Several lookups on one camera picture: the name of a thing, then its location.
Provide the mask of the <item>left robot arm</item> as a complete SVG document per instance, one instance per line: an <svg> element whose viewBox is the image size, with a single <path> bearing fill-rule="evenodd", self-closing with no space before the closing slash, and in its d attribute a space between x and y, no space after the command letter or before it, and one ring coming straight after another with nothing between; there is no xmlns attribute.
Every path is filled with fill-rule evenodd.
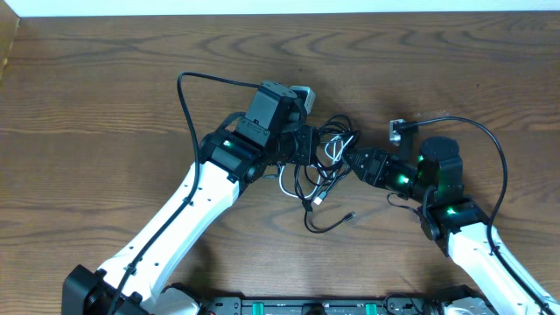
<svg viewBox="0 0 560 315"><path fill-rule="evenodd" d="M300 163L315 148L305 121L310 87L265 80L245 112L197 143L180 187L118 253L91 271L78 265L62 287L64 314L197 314L201 303L168 280L207 227L271 165Z"/></svg>

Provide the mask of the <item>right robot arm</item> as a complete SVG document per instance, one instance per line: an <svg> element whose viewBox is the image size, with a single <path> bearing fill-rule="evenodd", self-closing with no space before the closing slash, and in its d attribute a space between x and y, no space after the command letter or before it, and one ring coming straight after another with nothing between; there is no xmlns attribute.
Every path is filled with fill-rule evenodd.
<svg viewBox="0 0 560 315"><path fill-rule="evenodd" d="M458 143L444 136L424 140L416 166L376 148L343 156L363 182L419 203L426 237L478 285L499 314L557 314L556 301L516 260L489 217L464 193Z"/></svg>

